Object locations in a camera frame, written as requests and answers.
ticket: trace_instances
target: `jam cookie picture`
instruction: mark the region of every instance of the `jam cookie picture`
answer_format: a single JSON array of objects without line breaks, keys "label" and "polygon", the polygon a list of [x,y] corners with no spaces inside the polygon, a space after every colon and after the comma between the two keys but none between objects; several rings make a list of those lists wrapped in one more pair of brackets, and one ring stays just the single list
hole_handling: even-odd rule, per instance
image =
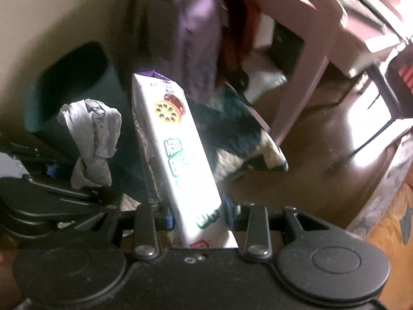
[{"label": "jam cookie picture", "polygon": [[178,124],[185,113],[182,102],[173,94],[167,93],[164,100],[155,103],[156,116],[165,123]]}]

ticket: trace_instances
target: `red logo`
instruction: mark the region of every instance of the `red logo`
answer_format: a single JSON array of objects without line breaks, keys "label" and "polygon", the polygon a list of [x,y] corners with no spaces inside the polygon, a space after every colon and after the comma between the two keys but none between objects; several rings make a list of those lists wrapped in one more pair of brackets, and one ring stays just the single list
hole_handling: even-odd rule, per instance
[{"label": "red logo", "polygon": [[209,248],[209,243],[205,240],[199,240],[191,245],[189,245],[190,248],[198,248],[198,249],[208,249]]}]

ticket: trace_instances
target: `screw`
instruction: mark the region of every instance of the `screw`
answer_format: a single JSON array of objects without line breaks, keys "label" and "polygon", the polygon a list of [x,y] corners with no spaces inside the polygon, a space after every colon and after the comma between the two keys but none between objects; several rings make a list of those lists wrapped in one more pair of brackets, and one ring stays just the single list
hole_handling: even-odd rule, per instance
[{"label": "screw", "polygon": [[247,248],[247,251],[253,256],[263,256],[268,254],[268,248],[263,245],[251,245]]},{"label": "screw", "polygon": [[149,245],[141,245],[135,248],[135,254],[139,256],[152,256],[155,254],[155,248]]},{"label": "screw", "polygon": [[188,263],[188,264],[193,264],[193,263],[195,263],[195,262],[197,262],[194,258],[191,258],[190,256],[188,256],[188,257],[186,257],[185,259],[184,259],[184,262],[185,263]]}]

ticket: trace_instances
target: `wall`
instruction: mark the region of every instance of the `wall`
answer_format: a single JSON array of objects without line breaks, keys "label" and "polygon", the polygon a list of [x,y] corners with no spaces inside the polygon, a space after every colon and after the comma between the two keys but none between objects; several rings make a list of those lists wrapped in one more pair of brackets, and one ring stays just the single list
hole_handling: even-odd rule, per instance
[{"label": "wall", "polygon": [[45,148],[24,131],[28,87],[75,47],[96,40],[115,61],[127,0],[0,0],[0,131]]}]

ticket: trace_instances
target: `black disc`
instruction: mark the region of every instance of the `black disc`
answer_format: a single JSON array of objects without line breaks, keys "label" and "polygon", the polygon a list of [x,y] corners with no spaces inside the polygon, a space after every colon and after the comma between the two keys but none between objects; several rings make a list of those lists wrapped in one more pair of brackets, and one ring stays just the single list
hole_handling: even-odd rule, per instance
[{"label": "black disc", "polygon": [[328,303],[357,303],[378,296],[390,265],[375,246],[349,234],[306,232],[277,257],[281,279],[298,294]]},{"label": "black disc", "polygon": [[71,304],[98,297],[122,278],[126,260],[119,248],[95,232],[57,233],[22,250],[15,280],[26,297]]}]

